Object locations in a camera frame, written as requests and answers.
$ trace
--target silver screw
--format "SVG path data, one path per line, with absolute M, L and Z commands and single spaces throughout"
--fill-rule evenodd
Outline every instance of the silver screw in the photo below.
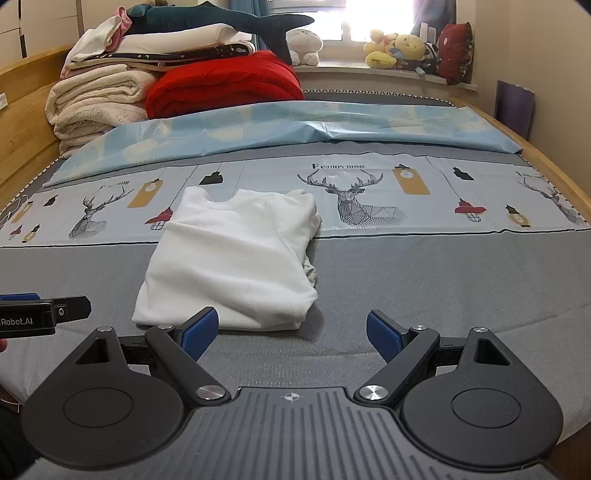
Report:
M 381 385 L 366 385 L 359 390 L 359 395 L 365 400 L 381 400 L 386 398 L 388 390 Z
M 202 400 L 219 400 L 226 394 L 226 389 L 219 385 L 204 385 L 197 389 L 197 396 Z

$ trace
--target circular black disc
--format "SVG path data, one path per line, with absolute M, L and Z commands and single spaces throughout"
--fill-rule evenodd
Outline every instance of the circular black disc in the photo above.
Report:
M 478 372 L 419 383 L 402 402 L 402 421 L 428 451 L 455 465 L 509 469 L 540 458 L 558 441 L 560 407 L 533 375 L 504 368 L 479 365 Z
M 111 371 L 42 385 L 22 412 L 31 444 L 49 460 L 78 469 L 105 469 L 141 459 L 179 428 L 183 403 L 149 375 Z

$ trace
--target window sill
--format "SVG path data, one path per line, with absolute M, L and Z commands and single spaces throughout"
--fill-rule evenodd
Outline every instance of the window sill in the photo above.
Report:
M 409 70 L 377 70 L 372 69 L 365 63 L 360 61 L 345 61 L 345 60 L 321 60 L 317 67 L 310 67 L 308 65 L 294 67 L 296 73 L 359 73 L 365 75 L 381 75 L 388 77 L 399 77 L 406 79 L 422 80 L 424 82 L 438 83 L 447 86 L 444 78 L 437 75 L 425 75 L 421 77 L 416 72 Z M 471 83 L 459 83 L 453 85 L 454 87 L 478 91 L 478 87 Z

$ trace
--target red cushion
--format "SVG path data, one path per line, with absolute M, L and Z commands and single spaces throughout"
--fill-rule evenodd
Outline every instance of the red cushion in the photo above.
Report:
M 149 118 L 168 118 L 250 103 L 303 100 L 291 66 L 269 50 L 192 63 L 166 73 L 146 100 Z
M 439 76 L 445 78 L 448 85 L 460 83 L 472 63 L 474 41 L 470 23 L 446 25 L 439 36 L 438 47 Z

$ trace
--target plush tail fin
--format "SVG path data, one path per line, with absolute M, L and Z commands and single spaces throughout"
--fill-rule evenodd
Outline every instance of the plush tail fin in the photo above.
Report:
M 280 14 L 261 17 L 257 34 L 267 48 L 288 65 L 291 65 L 290 49 L 285 34 L 294 28 L 310 25 L 314 19 L 306 15 Z

